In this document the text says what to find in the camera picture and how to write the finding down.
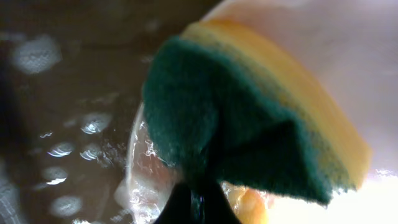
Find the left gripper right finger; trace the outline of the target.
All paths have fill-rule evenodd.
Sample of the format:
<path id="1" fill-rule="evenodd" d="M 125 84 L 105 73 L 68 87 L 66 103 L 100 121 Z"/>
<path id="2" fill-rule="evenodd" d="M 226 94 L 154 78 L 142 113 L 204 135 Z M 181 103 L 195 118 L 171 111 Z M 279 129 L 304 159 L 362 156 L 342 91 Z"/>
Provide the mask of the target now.
<path id="1" fill-rule="evenodd" d="M 208 187 L 203 198 L 204 224 L 241 224 L 220 186 Z"/>

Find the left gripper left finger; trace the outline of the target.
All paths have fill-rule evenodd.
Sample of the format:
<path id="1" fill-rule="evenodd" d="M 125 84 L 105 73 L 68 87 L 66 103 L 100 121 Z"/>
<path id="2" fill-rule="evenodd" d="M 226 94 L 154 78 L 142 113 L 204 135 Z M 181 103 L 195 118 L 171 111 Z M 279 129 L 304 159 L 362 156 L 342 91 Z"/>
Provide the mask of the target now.
<path id="1" fill-rule="evenodd" d="M 201 223 L 200 197 L 186 183 L 177 183 L 154 224 Z"/>

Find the green and yellow sponge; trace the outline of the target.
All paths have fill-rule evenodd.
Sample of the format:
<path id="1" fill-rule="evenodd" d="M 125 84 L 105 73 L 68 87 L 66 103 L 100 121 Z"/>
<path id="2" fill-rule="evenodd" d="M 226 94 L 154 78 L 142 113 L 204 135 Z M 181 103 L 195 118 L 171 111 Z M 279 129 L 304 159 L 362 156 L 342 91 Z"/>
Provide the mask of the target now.
<path id="1" fill-rule="evenodd" d="M 371 150 L 321 84 L 252 29 L 210 20 L 165 41 L 143 88 L 159 157 L 200 197 L 222 182 L 328 205 Z"/>

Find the white plate with red stain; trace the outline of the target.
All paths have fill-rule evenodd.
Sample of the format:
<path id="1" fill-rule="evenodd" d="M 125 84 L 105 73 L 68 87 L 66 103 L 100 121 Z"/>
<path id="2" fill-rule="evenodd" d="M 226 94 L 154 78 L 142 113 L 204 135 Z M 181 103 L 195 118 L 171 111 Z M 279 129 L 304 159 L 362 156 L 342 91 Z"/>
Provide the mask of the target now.
<path id="1" fill-rule="evenodd" d="M 238 220 L 396 223 L 397 2 L 223 1 L 198 22 L 210 20 L 240 23 L 289 54 L 371 150 L 362 186 L 335 190 L 328 205 L 222 182 Z M 135 223 L 154 223 L 182 178 L 157 154 L 143 111 L 142 101 L 129 141 L 125 202 Z"/>

